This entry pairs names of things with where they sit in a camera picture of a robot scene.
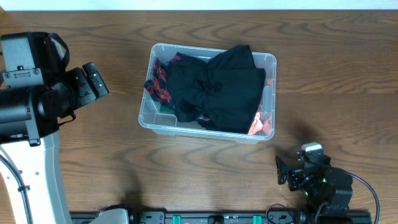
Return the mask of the large black garment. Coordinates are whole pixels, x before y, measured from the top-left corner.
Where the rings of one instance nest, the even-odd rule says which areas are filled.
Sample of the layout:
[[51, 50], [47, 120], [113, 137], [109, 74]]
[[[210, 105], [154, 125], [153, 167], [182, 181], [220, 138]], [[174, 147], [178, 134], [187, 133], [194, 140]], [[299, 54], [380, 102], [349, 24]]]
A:
[[165, 72], [167, 90], [181, 123], [199, 121], [222, 132], [247, 134], [257, 113], [266, 71], [248, 45], [237, 45], [208, 62], [177, 53]]

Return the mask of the red navy plaid shirt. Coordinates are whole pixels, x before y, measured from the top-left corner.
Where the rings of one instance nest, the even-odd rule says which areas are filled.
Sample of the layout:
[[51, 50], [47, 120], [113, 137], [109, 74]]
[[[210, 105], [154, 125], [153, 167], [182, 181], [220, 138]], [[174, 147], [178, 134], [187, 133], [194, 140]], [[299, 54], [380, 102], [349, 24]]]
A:
[[185, 87], [185, 83], [181, 77], [177, 77], [177, 72], [173, 71], [170, 83], [168, 83], [169, 74], [167, 71], [169, 67], [174, 67], [174, 64], [179, 64], [188, 58], [187, 55], [177, 52], [168, 64], [162, 63], [158, 57], [155, 58], [152, 66], [152, 79], [147, 80], [144, 88], [150, 94], [150, 97], [159, 102], [168, 110], [181, 111], [182, 97], [181, 92]]

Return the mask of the dark green garment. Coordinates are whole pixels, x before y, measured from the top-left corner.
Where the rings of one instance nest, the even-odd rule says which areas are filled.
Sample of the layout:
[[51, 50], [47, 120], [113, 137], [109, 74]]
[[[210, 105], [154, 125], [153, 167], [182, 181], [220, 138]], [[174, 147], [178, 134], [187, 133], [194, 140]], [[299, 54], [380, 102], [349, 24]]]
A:
[[160, 112], [165, 114], [175, 114], [173, 109], [168, 108], [167, 106], [161, 105]]

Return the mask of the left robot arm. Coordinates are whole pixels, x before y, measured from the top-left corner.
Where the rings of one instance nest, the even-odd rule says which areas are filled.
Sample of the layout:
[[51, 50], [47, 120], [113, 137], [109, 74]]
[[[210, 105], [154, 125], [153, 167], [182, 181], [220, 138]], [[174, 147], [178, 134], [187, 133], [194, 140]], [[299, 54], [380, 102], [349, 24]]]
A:
[[58, 119], [109, 93], [94, 63], [66, 71], [8, 62], [4, 80], [1, 175], [16, 223], [127, 223], [127, 213], [72, 216], [60, 173]]

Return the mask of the pink salmon printed shirt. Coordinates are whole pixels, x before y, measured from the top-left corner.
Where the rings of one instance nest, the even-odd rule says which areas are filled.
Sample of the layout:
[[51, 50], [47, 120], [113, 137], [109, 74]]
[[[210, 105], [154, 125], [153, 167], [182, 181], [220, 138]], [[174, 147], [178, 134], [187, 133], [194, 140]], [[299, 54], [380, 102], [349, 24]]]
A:
[[262, 98], [254, 116], [249, 135], [269, 136], [272, 133], [272, 108], [269, 101], [269, 91], [272, 91], [272, 80], [264, 83]]

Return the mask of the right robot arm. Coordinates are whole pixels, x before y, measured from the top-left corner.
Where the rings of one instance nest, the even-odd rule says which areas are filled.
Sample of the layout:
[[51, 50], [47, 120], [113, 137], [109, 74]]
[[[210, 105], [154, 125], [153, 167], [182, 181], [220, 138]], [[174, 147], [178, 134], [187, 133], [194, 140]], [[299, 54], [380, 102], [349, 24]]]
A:
[[287, 165], [275, 156], [277, 181], [288, 184], [290, 191], [302, 191], [307, 199], [307, 212], [320, 217], [346, 216], [353, 195], [353, 178], [330, 165], [331, 158], [302, 156], [303, 163]]

